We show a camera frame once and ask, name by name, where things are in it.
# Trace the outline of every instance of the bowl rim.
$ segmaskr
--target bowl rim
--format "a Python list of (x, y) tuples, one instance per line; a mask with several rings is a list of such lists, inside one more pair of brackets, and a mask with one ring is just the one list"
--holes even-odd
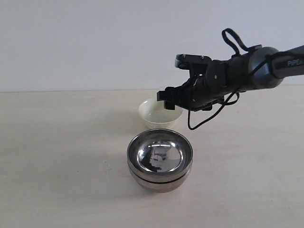
[(146, 103), (146, 102), (148, 102), (148, 101), (151, 101), (151, 100), (155, 100), (155, 99), (154, 99), (153, 97), (151, 97), (151, 98), (149, 98), (149, 99), (143, 101), (143, 102), (139, 105), (139, 107), (138, 107), (138, 114), (139, 114), (139, 116), (140, 116), (144, 121), (146, 121), (146, 122), (148, 122), (148, 123), (151, 123), (151, 124), (171, 124), (171, 123), (173, 123), (173, 122), (179, 120), (179, 119), (181, 118), (183, 112), (184, 112), (183, 108), (181, 108), (181, 107), (179, 107), (179, 106), (175, 106), (175, 110), (180, 111), (180, 114), (179, 114), (179, 116), (178, 116), (177, 118), (175, 118), (175, 119), (173, 119), (173, 120), (171, 120), (171, 121), (168, 121), (168, 122), (154, 122), (154, 121), (147, 120), (147, 119), (144, 118), (143, 115), (141, 114), (140, 108), (142, 107), (142, 105), (144, 105), (144, 103)]
[[(130, 147), (132, 146), (132, 144), (134, 143), (134, 141), (139, 137), (141, 136), (142, 134), (144, 133), (147, 133), (147, 132), (155, 132), (155, 131), (161, 131), (161, 132), (170, 132), (172, 134), (175, 134), (179, 137), (181, 137), (183, 140), (185, 140), (185, 142), (187, 143), (187, 145), (189, 146), (189, 163), (185, 166), (185, 168), (183, 170), (181, 170), (180, 172), (176, 172), (172, 175), (148, 175), (146, 174), (145, 172), (140, 172), (134, 165), (133, 163), (131, 162), (130, 160), (130, 156), (129, 156), (129, 153), (130, 153)], [(142, 178), (143, 180), (147, 180), (147, 181), (150, 181), (150, 182), (155, 182), (155, 183), (164, 183), (164, 182), (170, 182), (170, 181), (173, 181), (173, 180), (176, 180), (178, 178), (180, 178), (181, 176), (183, 176), (189, 169), (191, 169), (192, 167), (192, 163), (193, 163), (193, 147), (191, 145), (191, 143), (189, 142), (189, 140), (183, 136), (182, 134), (174, 131), (174, 130), (171, 130), (171, 129), (165, 129), (165, 128), (154, 128), (154, 129), (149, 129), (149, 130), (146, 130), (146, 131), (143, 131), (139, 134), (137, 134), (129, 143), (128, 147), (127, 147), (127, 161), (128, 161), (128, 166), (129, 168), (140, 178)]]

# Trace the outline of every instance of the white wall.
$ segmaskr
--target white wall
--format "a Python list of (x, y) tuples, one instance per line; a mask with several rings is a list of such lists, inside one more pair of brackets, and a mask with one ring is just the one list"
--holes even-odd
[[(0, 0), (0, 91), (178, 86), (179, 53), (228, 59), (246, 45), (304, 44), (299, 0)], [(304, 84), (303, 77), (285, 83)]]

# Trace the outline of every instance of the wooden table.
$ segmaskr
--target wooden table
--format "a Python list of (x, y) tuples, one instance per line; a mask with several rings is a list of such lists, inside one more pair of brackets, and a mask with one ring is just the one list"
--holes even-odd
[[(304, 225), (304, 86), (241, 94), (190, 131), (190, 176), (145, 192), (126, 148), (156, 91), (0, 94), (1, 228), (295, 228)], [(193, 114), (192, 125), (213, 112)]]

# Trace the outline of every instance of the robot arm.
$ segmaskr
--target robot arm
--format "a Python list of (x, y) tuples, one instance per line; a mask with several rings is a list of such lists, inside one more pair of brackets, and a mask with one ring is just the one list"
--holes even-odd
[[(229, 33), (247, 53), (241, 55), (237, 46), (226, 36)], [(229, 60), (212, 60), (208, 56), (180, 54), (175, 67), (188, 70), (189, 79), (178, 87), (167, 87), (157, 93), (157, 100), (164, 101), (166, 109), (175, 106), (187, 109), (188, 127), (194, 130), (215, 117), (224, 106), (234, 104), (239, 93), (275, 88), (288, 76), (304, 75), (304, 46), (280, 52), (273, 47), (256, 45), (246, 47), (230, 28), (222, 31), (224, 41), (235, 54)], [(236, 95), (237, 100), (229, 102)], [(221, 104), (214, 116), (190, 127), (190, 111), (210, 111), (214, 104)]]

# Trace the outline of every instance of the stacked metal bowls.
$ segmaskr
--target stacked metal bowls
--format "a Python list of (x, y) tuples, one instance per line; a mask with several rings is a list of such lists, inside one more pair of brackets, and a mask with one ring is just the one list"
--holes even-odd
[(142, 132), (127, 149), (131, 175), (142, 187), (158, 193), (178, 188), (190, 173), (192, 159), (189, 141), (169, 129)]

